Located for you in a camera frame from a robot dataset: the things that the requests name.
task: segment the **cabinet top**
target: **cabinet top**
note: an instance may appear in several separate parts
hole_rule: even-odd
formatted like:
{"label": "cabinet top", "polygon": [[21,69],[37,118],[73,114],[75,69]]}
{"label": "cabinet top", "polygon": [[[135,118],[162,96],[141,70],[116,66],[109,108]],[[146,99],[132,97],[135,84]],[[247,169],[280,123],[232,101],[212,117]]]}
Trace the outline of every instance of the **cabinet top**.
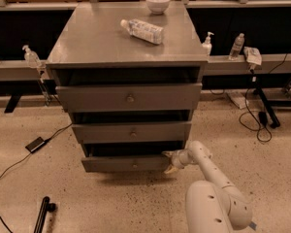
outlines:
{"label": "cabinet top", "polygon": [[[120,22],[132,18],[163,27],[163,43],[130,36]],[[173,66],[201,61],[207,61],[206,51],[181,2],[171,2],[159,16],[150,12],[146,2],[106,2],[76,7],[48,57],[48,66]]]}

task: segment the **white bowl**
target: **white bowl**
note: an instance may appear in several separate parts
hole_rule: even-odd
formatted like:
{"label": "white bowl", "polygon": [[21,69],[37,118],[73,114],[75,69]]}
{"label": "white bowl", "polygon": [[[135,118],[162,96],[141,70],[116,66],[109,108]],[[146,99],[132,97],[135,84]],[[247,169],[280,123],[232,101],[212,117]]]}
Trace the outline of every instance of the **white bowl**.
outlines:
{"label": "white bowl", "polygon": [[154,14],[163,14],[169,6],[171,0],[146,0],[147,7]]}

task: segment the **speckled concrete floor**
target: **speckled concrete floor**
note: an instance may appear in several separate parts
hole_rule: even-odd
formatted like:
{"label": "speckled concrete floor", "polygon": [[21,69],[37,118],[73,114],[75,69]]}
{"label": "speckled concrete floor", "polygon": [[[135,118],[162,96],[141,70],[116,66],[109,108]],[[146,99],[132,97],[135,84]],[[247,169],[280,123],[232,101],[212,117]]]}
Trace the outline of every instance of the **speckled concrete floor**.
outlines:
{"label": "speckled concrete floor", "polygon": [[[291,111],[276,111],[281,126],[261,144],[239,123],[245,110],[225,95],[205,97],[194,114],[190,141],[204,143],[213,162],[252,203],[256,232],[291,233]],[[259,103],[250,107],[261,109]],[[244,120],[254,126],[249,116]],[[29,142],[69,122],[60,107],[30,104],[30,98],[10,115],[0,107],[0,174],[28,154]],[[169,176],[99,174],[85,173],[81,158],[69,128],[2,178],[0,215],[13,232],[33,232],[45,196],[58,207],[48,213],[45,232],[187,232],[185,191],[204,178],[197,166]],[[8,232],[1,222],[0,232]]]}

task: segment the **white robotic arm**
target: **white robotic arm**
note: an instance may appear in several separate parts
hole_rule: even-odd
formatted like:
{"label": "white robotic arm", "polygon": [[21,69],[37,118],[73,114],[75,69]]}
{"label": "white robotic arm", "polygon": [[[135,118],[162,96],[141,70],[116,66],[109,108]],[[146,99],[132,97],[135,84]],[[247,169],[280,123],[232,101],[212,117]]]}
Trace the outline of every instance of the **white robotic arm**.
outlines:
{"label": "white robotic arm", "polygon": [[193,141],[186,150],[164,152],[171,158],[165,173],[197,164],[205,181],[190,185],[186,192],[186,217],[190,233],[231,233],[246,228],[252,209],[242,193],[210,160],[210,151]]}

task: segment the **cabinet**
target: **cabinet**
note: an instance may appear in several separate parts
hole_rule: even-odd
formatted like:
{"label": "cabinet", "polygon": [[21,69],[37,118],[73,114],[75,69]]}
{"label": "cabinet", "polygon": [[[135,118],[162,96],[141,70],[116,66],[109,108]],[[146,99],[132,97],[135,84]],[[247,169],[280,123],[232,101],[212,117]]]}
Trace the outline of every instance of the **cabinet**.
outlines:
{"label": "cabinet", "polygon": [[[138,18],[164,27],[163,44],[131,37]],[[146,3],[79,4],[48,71],[84,152],[87,172],[164,170],[164,150],[185,147],[207,63],[184,5],[154,16]]]}

